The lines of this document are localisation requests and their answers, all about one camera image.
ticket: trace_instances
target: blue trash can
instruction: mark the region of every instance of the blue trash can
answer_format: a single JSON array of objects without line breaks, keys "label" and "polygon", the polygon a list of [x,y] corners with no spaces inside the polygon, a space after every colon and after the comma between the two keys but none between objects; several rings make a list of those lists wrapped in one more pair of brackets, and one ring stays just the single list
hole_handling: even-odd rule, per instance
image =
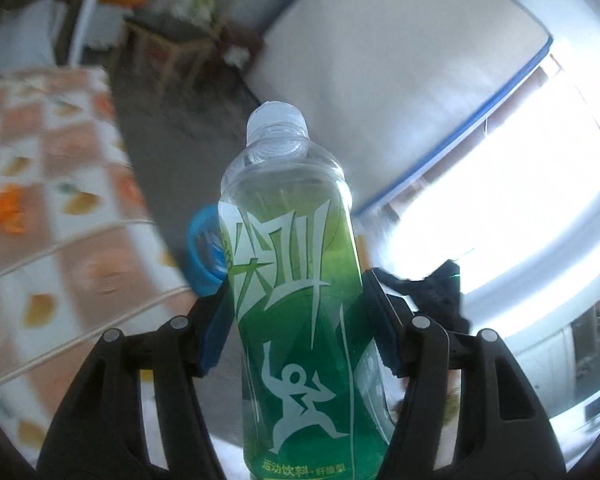
[{"label": "blue trash can", "polygon": [[217,204],[206,206],[193,217],[187,244],[184,275],[189,285],[199,296],[215,294],[226,277]]}]

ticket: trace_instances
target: wooden chair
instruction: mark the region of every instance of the wooden chair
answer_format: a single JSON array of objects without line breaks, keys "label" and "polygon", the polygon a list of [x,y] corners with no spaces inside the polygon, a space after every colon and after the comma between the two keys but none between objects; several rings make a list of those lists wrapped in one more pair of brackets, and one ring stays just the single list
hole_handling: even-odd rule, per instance
[{"label": "wooden chair", "polygon": [[125,19],[122,36],[109,61],[109,71],[113,76],[130,33],[136,35],[133,54],[135,73],[142,70],[144,52],[150,41],[164,48],[168,54],[156,87],[156,104],[161,101],[173,75],[173,68],[182,56],[194,56],[182,85],[185,91],[192,88],[200,69],[214,51],[234,0],[214,0],[216,10],[208,27],[195,25],[170,15],[166,11],[171,8],[173,2],[174,0],[168,1],[163,12],[139,10],[135,15]]}]

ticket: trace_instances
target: bottle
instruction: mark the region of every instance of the bottle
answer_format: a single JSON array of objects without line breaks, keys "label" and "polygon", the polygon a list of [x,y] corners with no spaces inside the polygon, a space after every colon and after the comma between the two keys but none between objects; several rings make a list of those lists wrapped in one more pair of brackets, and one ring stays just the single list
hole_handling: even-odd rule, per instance
[{"label": "bottle", "polygon": [[221,191],[247,466],[258,479],[374,478],[394,427],[342,168],[297,108],[267,102]]}]

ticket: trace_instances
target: green label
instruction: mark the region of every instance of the green label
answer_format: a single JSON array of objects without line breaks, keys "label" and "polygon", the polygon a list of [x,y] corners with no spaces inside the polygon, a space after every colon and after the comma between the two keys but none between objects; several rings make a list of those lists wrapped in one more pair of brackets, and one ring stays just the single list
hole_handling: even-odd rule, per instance
[{"label": "green label", "polygon": [[272,209],[218,205],[244,347],[246,463],[258,478],[369,478],[392,426],[348,210],[337,193],[264,217]]}]

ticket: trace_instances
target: white bottle cap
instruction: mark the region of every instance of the white bottle cap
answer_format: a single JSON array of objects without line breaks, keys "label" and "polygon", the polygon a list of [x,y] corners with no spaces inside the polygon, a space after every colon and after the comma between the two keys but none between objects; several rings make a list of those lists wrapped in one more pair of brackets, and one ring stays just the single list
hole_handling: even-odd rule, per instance
[{"label": "white bottle cap", "polygon": [[267,101],[260,105],[247,121],[247,146],[266,135],[266,128],[274,124],[288,125],[294,133],[309,138],[300,110],[289,103]]}]

